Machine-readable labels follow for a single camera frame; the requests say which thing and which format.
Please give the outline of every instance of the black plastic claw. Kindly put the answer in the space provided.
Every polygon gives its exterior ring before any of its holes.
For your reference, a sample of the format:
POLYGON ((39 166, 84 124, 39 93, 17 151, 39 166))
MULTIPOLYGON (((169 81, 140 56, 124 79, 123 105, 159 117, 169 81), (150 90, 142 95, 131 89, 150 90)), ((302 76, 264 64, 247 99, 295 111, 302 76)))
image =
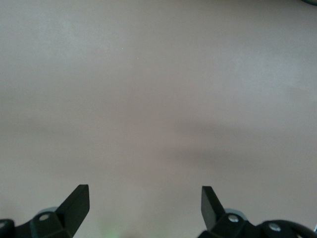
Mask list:
POLYGON ((88 185, 79 185, 55 211, 65 229, 73 236, 89 211, 88 185))
POLYGON ((210 186, 202 189, 202 215, 208 231, 215 226, 216 222, 226 214, 222 204, 210 186))
POLYGON ((79 185, 55 212, 42 212, 18 227, 0 220, 0 238, 72 238, 89 208, 88 185, 79 185))

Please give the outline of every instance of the silver bolt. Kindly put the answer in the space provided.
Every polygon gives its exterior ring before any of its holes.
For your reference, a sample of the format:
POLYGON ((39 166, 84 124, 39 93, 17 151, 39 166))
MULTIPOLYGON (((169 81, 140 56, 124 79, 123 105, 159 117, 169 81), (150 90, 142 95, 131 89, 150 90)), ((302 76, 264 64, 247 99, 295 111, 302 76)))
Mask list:
POLYGON ((40 221, 45 221, 45 220, 46 220, 47 218, 49 218, 49 217, 50 217, 49 214, 44 214, 44 215, 40 216, 39 220, 40 220, 40 221))
POLYGON ((228 219, 231 222, 238 222, 239 221, 239 218, 236 215, 229 215, 228 219))
POLYGON ((280 232, 282 230, 281 227, 279 227, 279 225, 276 223, 269 223, 268 227, 270 227, 270 229, 275 232, 280 232))

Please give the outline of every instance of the beige wall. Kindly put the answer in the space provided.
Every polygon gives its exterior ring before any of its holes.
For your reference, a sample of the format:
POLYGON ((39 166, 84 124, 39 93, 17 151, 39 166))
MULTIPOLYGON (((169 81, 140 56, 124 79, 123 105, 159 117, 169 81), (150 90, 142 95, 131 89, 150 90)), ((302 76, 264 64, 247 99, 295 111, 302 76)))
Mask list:
POLYGON ((211 185, 312 228, 316 22, 300 0, 2 0, 0 216, 88 183, 77 238, 195 238, 211 185))

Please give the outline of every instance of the metal screw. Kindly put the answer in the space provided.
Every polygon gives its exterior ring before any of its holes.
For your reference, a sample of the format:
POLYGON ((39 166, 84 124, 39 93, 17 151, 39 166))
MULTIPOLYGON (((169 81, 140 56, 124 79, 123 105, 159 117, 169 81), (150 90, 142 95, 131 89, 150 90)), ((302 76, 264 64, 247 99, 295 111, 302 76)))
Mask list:
POLYGON ((279 225, 276 223, 269 223, 268 227, 270 227, 270 229, 275 232, 280 232, 282 230, 281 227, 279 227, 279 225))
POLYGON ((229 215, 228 219, 231 221, 231 222, 238 222, 239 221, 239 218, 235 215, 229 215))
POLYGON ((40 216, 39 220, 40 220, 40 221, 44 221, 44 220, 46 220, 46 219, 49 218, 49 217, 50 217, 49 214, 44 214, 44 215, 40 216))

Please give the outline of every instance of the black plastic part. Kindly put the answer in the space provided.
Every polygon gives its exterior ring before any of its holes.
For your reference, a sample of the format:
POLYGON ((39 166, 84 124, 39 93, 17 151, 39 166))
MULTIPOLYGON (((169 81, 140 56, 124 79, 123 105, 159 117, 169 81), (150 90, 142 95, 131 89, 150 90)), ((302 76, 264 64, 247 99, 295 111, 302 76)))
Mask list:
POLYGON ((201 209, 207 231, 198 238, 317 238, 315 232, 294 222, 276 220, 254 226, 237 214, 226 213, 210 186, 203 186, 201 209))
POLYGON ((10 219, 0 220, 0 237, 11 237, 14 232, 14 221, 10 219))
POLYGON ((214 190, 210 186, 203 186, 202 188, 201 210, 208 231, 210 231, 216 222, 226 213, 214 190))
POLYGON ((208 231, 204 231, 198 238, 212 238, 212 236, 208 231))
POLYGON ((89 211, 88 185, 79 185, 55 211, 62 225, 73 236, 89 211))
POLYGON ((317 6, 317 1, 316 0, 302 0, 310 5, 314 5, 314 6, 317 6))
POLYGON ((89 211, 88 185, 79 185, 55 212, 43 212, 15 227, 0 220, 0 238, 72 238, 89 211))
POLYGON ((285 223, 267 221, 262 223, 262 230, 269 238, 298 238, 296 233, 285 223), (274 231, 269 227, 269 224, 277 224, 281 231, 274 231))
POLYGON ((237 238, 240 236, 246 221, 243 220, 242 217, 234 214, 234 216, 238 218, 238 221, 232 222, 229 219, 231 215, 230 213, 223 215, 216 223, 214 228, 210 231, 214 237, 237 238))

